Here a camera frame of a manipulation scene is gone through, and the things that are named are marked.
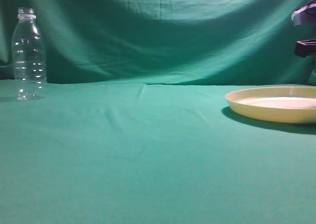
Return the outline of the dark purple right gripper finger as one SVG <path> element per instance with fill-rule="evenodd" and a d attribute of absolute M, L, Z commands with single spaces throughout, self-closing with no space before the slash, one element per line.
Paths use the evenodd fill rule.
<path fill-rule="evenodd" d="M 291 15 L 294 26 L 313 25 L 316 23 L 316 0 L 309 1 Z"/>

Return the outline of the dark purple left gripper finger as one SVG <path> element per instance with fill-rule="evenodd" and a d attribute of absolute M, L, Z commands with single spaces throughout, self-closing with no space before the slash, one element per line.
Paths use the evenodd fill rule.
<path fill-rule="evenodd" d="M 294 54 L 305 58 L 316 55 L 316 39 L 299 40 L 295 44 Z"/>

